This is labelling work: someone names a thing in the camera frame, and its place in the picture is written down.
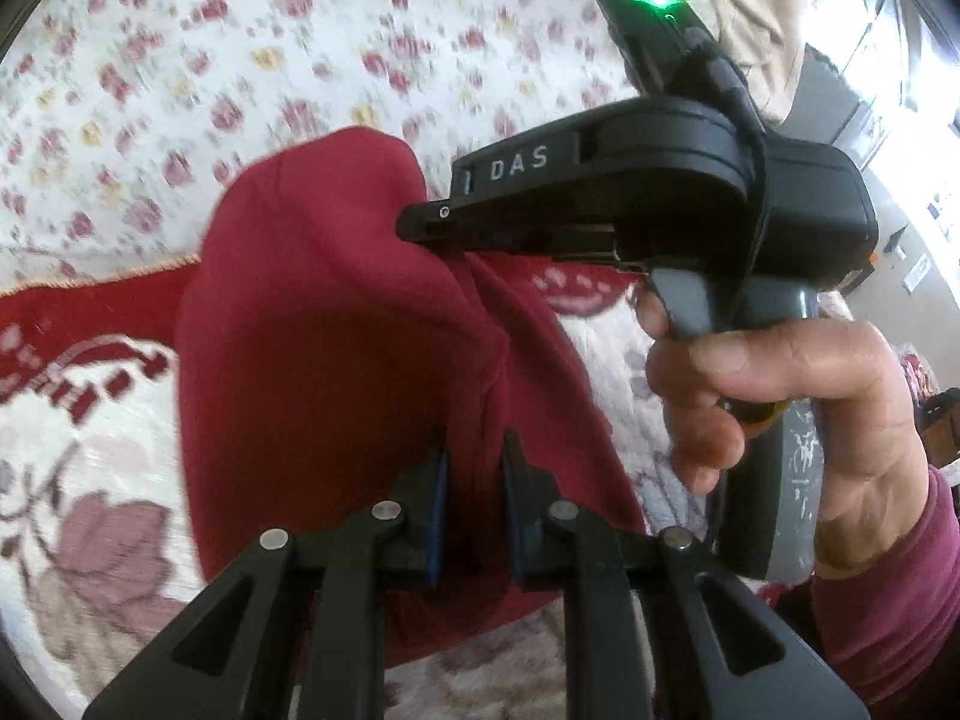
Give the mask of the right hand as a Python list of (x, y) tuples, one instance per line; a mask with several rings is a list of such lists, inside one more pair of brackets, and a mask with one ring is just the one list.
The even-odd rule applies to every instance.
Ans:
[(928, 461), (900, 362), (877, 328), (801, 320), (677, 341), (647, 288), (636, 298), (636, 314), (654, 340), (647, 382), (664, 400), (672, 465), (690, 493), (711, 493), (745, 454), (747, 434), (721, 408), (724, 400), (808, 398), (820, 408), (827, 456), (817, 574), (862, 574), (913, 531), (928, 502)]

